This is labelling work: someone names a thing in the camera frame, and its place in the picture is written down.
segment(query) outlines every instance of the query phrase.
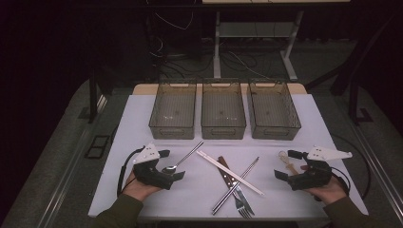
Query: sleeve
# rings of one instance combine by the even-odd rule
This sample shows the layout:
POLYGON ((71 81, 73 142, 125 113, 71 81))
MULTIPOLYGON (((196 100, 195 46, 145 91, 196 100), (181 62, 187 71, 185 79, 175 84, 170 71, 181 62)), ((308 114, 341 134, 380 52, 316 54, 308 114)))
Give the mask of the sleeve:
POLYGON ((99 214, 92 223, 92 228, 135 227, 137 216, 143 209, 143 203, 128 195, 121 194, 113 205, 99 214))
POLYGON ((384 227, 378 220, 359 211, 350 198, 345 197, 323 208, 335 228, 378 228, 384 227))

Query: gray plastic basket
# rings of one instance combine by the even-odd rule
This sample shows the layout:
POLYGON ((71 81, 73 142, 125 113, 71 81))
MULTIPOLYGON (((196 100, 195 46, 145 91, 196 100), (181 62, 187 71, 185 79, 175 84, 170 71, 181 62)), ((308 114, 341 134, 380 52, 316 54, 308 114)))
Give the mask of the gray plastic basket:
POLYGON ((194 139, 196 88, 196 79, 160 80, 148 125, 154 139, 194 139))
POLYGON ((301 129, 288 85, 282 80, 250 79, 248 107, 254 139, 291 141, 301 129))
POLYGON ((241 140, 246 121, 239 79, 204 79, 201 134, 205 140, 241 140))

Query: gray carpet floor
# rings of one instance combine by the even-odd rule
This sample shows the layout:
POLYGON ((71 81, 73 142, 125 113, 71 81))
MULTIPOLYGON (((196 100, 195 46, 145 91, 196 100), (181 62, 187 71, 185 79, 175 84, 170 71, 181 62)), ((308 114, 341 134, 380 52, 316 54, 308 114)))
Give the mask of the gray carpet floor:
MULTIPOLYGON (((242 80, 257 77, 257 74, 250 70, 252 69, 266 77, 286 78, 284 66, 278 55, 278 49, 282 45, 282 42, 260 41, 244 47, 237 42, 223 42, 221 77, 237 77, 242 80), (236 53, 250 69, 240 64, 231 52, 236 53)), ((355 43, 350 41, 330 41, 324 44, 297 42, 291 54, 291 61, 298 82, 307 84, 337 67, 350 55, 354 46, 355 43)), ((211 58, 212 54, 208 51, 201 60, 184 60, 175 56, 166 63, 168 67, 161 67, 161 77, 181 78, 195 75, 199 78, 212 77, 211 58)), ((352 159, 345 160, 345 164, 358 191, 363 193, 368 183, 368 175, 364 160, 358 153, 362 152, 363 148, 346 114, 348 94, 340 97, 332 96, 329 92, 332 82, 333 80, 326 81, 309 92, 314 95, 337 149, 354 153, 352 159)), ((92 218, 87 212, 105 165, 108 149, 113 143, 114 130, 119 124, 125 102, 132 89, 132 87, 115 88, 111 95, 106 96, 107 102, 100 108, 94 123, 87 123, 87 119, 82 118, 89 107, 88 83, 84 83, 77 90, 2 227, 90 226, 92 218), (100 160, 85 159, 84 155, 97 135, 110 137, 106 152, 100 160)), ((399 174, 403 172, 402 137, 364 89, 359 92, 358 105, 360 108, 365 108, 374 120, 371 123, 362 123, 358 127, 359 130, 369 142, 396 189, 403 192, 403 181, 399 178, 399 174)), ((382 220, 386 227, 403 227, 374 174, 364 202, 370 214, 382 220)), ((326 223, 327 221, 301 221, 298 226, 319 228, 326 223)), ((276 224, 250 221, 237 226, 280 227, 276 224)), ((176 224, 175 227, 192 227, 192 225, 183 223, 176 224)))

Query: hand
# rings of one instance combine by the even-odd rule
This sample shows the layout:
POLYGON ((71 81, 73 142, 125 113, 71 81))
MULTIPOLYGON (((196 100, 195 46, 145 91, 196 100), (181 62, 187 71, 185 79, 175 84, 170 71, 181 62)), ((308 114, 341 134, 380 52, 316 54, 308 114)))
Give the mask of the hand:
POLYGON ((138 180, 135 180, 135 176, 132 171, 126 180, 126 186, 122 193, 139 201, 144 201, 148 196, 160 191, 161 189, 162 188, 146 185, 138 180))
MULTIPOLYGON (((301 169, 306 170, 307 166, 303 165, 301 169)), ((335 177, 331 177, 327 185, 305 189, 304 191, 319 197, 326 205, 347 197, 341 183, 335 177)))

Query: metal fork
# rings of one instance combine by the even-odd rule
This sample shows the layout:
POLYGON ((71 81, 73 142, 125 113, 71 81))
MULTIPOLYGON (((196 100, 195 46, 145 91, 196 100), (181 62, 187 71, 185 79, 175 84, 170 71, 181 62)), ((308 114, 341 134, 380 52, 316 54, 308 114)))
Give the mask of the metal fork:
POLYGON ((249 214, 248 210, 246 210, 245 205, 243 202, 240 200, 240 198, 237 196, 237 194, 234 192, 233 196, 235 198, 235 206, 237 207, 238 212, 245 218, 249 219, 251 218, 251 215, 249 214))

